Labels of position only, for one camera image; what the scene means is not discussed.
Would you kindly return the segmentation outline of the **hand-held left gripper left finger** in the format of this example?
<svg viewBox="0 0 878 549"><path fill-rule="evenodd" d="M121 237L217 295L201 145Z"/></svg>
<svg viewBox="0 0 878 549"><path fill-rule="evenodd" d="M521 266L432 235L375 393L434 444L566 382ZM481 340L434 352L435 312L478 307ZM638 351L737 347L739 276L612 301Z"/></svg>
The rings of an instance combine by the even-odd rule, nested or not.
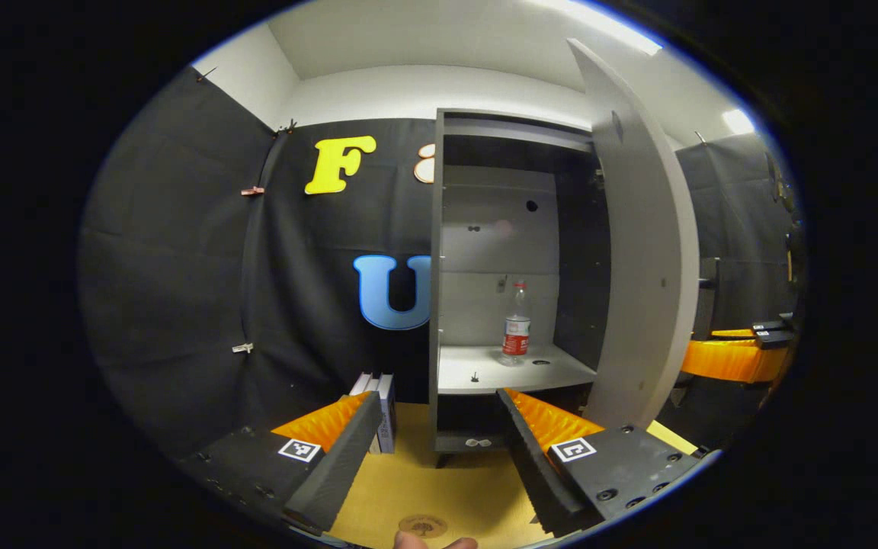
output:
<svg viewBox="0 0 878 549"><path fill-rule="evenodd" d="M268 527L330 531L383 420L375 390L342 397L276 428L243 426L178 462Z"/></svg>

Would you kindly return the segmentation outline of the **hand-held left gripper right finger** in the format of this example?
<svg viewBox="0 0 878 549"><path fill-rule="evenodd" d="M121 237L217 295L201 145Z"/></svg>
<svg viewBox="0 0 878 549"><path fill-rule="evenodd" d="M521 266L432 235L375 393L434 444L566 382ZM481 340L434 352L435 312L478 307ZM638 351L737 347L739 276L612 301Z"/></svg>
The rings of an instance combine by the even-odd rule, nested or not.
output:
<svg viewBox="0 0 878 549"><path fill-rule="evenodd" d="M508 452L541 528L564 538L612 527L707 465L643 427L602 428L520 393L497 390Z"/></svg>

